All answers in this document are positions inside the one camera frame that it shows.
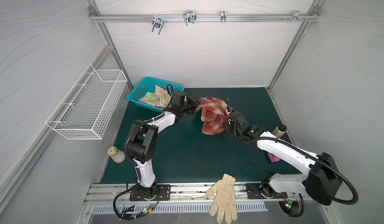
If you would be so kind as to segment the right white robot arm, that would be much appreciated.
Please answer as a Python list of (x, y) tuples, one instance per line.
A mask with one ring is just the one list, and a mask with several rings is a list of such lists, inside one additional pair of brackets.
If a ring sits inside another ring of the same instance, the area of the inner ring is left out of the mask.
[(262, 189), (276, 193), (307, 194), (325, 206), (332, 202), (354, 205), (359, 201), (356, 188), (339, 172), (331, 155), (318, 155), (298, 148), (258, 125), (251, 126), (244, 115), (231, 106), (227, 111), (227, 132), (234, 135), (238, 142), (271, 153), (300, 172), (298, 175), (269, 173), (262, 181)]

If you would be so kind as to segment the red plaid skirt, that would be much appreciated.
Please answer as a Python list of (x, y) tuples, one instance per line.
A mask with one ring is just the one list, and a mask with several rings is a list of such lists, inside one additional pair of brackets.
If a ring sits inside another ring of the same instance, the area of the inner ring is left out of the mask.
[(222, 133), (225, 130), (225, 123), (228, 122), (228, 105), (225, 101), (204, 97), (199, 98), (199, 103), (195, 112), (201, 111), (202, 133), (209, 136)]

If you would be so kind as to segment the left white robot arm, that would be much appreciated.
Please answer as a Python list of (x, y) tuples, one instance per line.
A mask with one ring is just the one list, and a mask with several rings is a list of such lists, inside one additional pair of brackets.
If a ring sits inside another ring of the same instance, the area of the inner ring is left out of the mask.
[(138, 177), (137, 190), (141, 197), (149, 200), (154, 198), (157, 190), (152, 157), (155, 153), (158, 134), (177, 123), (182, 116), (192, 115), (200, 104), (184, 92), (174, 91), (171, 84), (167, 84), (166, 90), (171, 97), (168, 105), (154, 118), (135, 121), (124, 145), (126, 157), (135, 166)]

